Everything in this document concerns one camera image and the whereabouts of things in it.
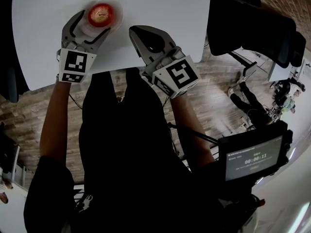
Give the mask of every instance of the white wall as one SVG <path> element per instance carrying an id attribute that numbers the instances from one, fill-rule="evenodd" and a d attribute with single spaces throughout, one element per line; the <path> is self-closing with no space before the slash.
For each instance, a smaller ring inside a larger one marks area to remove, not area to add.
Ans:
<path id="1" fill-rule="evenodd" d="M 2 233 L 27 233 L 24 223 L 24 207 L 27 192 L 13 185 L 13 190 L 6 192 L 8 204 L 0 201 L 0 231 Z"/>
<path id="2" fill-rule="evenodd" d="M 302 205 L 311 202 L 310 163 L 311 146 L 275 178 L 254 186 L 253 194 L 266 200 L 256 233 L 286 233 Z"/>

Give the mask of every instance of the person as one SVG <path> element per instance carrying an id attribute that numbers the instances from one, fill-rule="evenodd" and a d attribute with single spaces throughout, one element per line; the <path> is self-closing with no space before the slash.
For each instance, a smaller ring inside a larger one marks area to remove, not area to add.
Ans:
<path id="1" fill-rule="evenodd" d="M 296 105 L 294 99 L 292 97 L 288 97 L 283 103 L 283 106 L 280 107 L 280 112 L 285 113 L 291 111 L 291 113 L 295 114 L 296 112 L 295 107 Z"/>
<path id="2" fill-rule="evenodd" d="M 173 151 L 156 92 L 137 68 L 127 69 L 126 81 L 124 99 L 118 103 L 110 73 L 92 76 L 79 133 L 85 194 L 77 207 L 66 168 L 70 83 L 56 82 L 24 209 L 29 233 L 218 227 L 223 206 L 207 179 L 204 183 L 198 178 L 214 162 L 208 142 L 178 131 L 190 172 Z M 177 125 L 205 133 L 187 93 L 171 105 Z"/>
<path id="3" fill-rule="evenodd" d="M 242 76 L 237 83 L 240 85 L 241 91 L 244 93 L 250 104 L 242 101 L 238 95 L 234 93 L 233 88 L 229 87 L 228 96 L 232 102 L 240 110 L 246 113 L 256 129 L 271 124 L 273 121 L 269 117 L 268 112 L 265 110 L 262 104 L 258 102 L 256 96 L 246 86 L 245 77 Z"/>
<path id="4" fill-rule="evenodd" d="M 3 203 L 7 204 L 9 202 L 9 199 L 5 192 L 10 189 L 13 189 L 13 186 L 9 181 L 6 181 L 5 179 L 3 179 L 2 172 L 3 172 L 3 169 L 2 167 L 0 167 L 0 200 Z"/>
<path id="5" fill-rule="evenodd" d="M 299 97 L 301 91 L 306 91 L 305 85 L 296 81 L 293 77 L 278 81 L 276 87 L 278 87 L 279 90 L 276 90 L 274 98 L 278 106 L 282 106 L 287 97 L 293 97 L 294 95 Z"/>

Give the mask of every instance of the black shirt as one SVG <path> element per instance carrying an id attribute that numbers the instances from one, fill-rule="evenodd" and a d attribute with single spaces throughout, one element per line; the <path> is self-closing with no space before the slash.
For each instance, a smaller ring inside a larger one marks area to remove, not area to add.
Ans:
<path id="1" fill-rule="evenodd" d="M 113 179 L 99 175 L 93 184 L 85 183 L 76 207 L 71 173 L 43 156 L 25 204 L 27 232 L 57 233 L 65 225 L 73 233 L 188 227 L 214 232 L 221 206 L 182 165 L 177 160 L 171 168 L 163 165 L 151 173 L 123 170 L 124 175 L 118 173 Z"/>
<path id="2" fill-rule="evenodd" d="M 267 123 L 271 120 L 271 118 L 268 115 L 268 112 L 265 109 L 262 110 L 253 109 L 250 110 L 247 114 L 256 129 L 260 129 L 266 126 Z"/>

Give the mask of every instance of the wooden floor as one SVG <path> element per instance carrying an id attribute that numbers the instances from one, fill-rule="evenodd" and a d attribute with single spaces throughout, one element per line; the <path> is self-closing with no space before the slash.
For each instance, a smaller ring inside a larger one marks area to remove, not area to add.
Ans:
<path id="1" fill-rule="evenodd" d="M 255 93 L 262 104 L 271 108 L 272 93 L 267 77 L 272 63 L 267 61 L 247 80 L 250 90 Z M 206 134 L 214 138 L 235 134 L 241 125 L 243 112 L 231 102 L 227 96 L 228 87 L 235 84 L 238 72 L 243 66 L 230 55 L 213 56 L 209 47 L 205 48 L 203 59 L 197 64 L 202 80 L 192 88 L 188 94 L 194 109 L 201 121 Z M 111 72 L 117 96 L 124 95 L 126 89 L 125 70 Z M 83 99 L 89 87 L 90 78 L 82 84 L 71 87 L 71 95 L 83 104 Z M 164 102 L 166 95 L 154 87 Z M 35 172 L 39 161 L 40 134 L 49 104 L 53 85 L 36 91 L 26 92 L 20 96 L 18 103 L 13 104 L 0 96 L 0 121 L 5 123 L 5 133 L 20 145 L 18 161 L 23 163 L 31 172 Z M 78 135 L 82 123 L 82 111 L 69 100 L 68 104 L 68 150 L 67 167 L 71 171 L 75 182 L 84 180 L 84 171 L 79 152 Z M 166 120 L 174 122 L 173 112 L 168 102 L 164 107 Z M 172 130 L 173 140 L 183 158 L 176 130 Z M 32 175 L 26 179 L 29 186 Z"/>

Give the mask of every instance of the monitor screen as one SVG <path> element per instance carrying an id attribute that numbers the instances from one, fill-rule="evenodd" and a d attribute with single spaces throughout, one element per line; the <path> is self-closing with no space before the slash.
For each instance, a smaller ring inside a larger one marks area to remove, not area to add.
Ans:
<path id="1" fill-rule="evenodd" d="M 234 180 L 265 170 L 277 163 L 282 136 L 247 149 L 227 153 L 225 180 Z"/>

